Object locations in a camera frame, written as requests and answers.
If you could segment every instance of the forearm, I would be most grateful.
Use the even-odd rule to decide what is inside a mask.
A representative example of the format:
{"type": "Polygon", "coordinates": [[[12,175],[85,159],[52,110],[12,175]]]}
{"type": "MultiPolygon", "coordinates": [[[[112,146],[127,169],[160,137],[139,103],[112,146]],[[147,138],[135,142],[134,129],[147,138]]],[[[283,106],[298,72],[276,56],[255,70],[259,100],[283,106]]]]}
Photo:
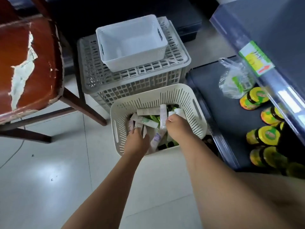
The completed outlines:
{"type": "Polygon", "coordinates": [[[179,144],[186,159],[204,227],[288,227],[198,137],[188,136],[179,144]]]}
{"type": "Polygon", "coordinates": [[[68,219],[63,229],[118,228],[140,160],[139,157],[123,155],[105,180],[68,219]]]}

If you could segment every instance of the chair seat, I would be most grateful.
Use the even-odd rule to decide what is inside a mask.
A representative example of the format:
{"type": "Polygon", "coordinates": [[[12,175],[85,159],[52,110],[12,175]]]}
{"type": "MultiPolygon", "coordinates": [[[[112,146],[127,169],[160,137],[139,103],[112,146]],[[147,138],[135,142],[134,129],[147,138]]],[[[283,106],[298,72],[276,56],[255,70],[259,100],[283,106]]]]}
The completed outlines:
{"type": "Polygon", "coordinates": [[[0,25],[0,71],[0,124],[56,102],[63,61],[55,23],[39,15],[0,25]]]}

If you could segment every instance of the plastic bag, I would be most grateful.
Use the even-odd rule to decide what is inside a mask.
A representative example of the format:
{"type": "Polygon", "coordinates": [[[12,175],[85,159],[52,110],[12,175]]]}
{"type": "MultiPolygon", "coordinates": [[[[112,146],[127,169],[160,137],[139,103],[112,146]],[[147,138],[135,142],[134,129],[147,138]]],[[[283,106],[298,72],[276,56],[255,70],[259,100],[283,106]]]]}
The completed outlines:
{"type": "Polygon", "coordinates": [[[224,96],[240,99],[253,88],[255,81],[241,61],[234,62],[227,58],[220,58],[219,62],[228,68],[219,80],[219,88],[224,96]]]}

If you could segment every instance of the floor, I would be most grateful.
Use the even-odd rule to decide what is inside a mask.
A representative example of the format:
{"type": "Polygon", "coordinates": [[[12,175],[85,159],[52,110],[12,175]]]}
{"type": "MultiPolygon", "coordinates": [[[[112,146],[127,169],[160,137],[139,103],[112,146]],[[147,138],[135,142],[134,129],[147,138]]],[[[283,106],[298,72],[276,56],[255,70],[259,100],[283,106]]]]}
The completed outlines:
{"type": "MultiPolygon", "coordinates": [[[[192,67],[234,55],[211,28],[200,32],[196,41],[186,44],[192,67]]],[[[74,76],[65,81],[66,88],[77,94],[74,76]]],[[[109,119],[90,96],[86,101],[109,119]]],[[[64,107],[66,104],[58,101],[31,116],[64,107]]],[[[51,144],[25,141],[21,146],[21,140],[0,137],[0,166],[21,146],[0,169],[0,228],[60,228],[120,158],[112,142],[111,124],[103,127],[74,112],[26,128],[55,140],[51,144]]],[[[120,228],[202,228],[179,149],[143,158],[120,228]]]]}

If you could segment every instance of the white storage basket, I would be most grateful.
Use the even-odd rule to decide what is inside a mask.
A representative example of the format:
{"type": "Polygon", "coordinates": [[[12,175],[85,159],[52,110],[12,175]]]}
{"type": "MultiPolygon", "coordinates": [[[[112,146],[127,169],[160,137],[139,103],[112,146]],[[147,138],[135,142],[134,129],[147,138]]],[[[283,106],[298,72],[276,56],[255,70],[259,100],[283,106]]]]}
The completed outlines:
{"type": "Polygon", "coordinates": [[[101,60],[112,72],[162,60],[168,45],[155,15],[96,29],[101,60]]]}
{"type": "Polygon", "coordinates": [[[165,58],[116,73],[101,61],[96,34],[78,41],[83,92],[106,111],[119,98],[177,84],[185,77],[191,58],[172,23],[166,17],[158,21],[168,41],[165,58]]]}
{"type": "Polygon", "coordinates": [[[114,144],[120,155],[124,153],[127,138],[127,121],[130,114],[135,113],[137,109],[159,107],[160,104],[179,104],[179,107],[184,110],[193,132],[200,139],[204,138],[207,132],[207,123],[193,90],[185,84],[174,84],[124,97],[113,103],[110,110],[110,118],[114,144]]]}

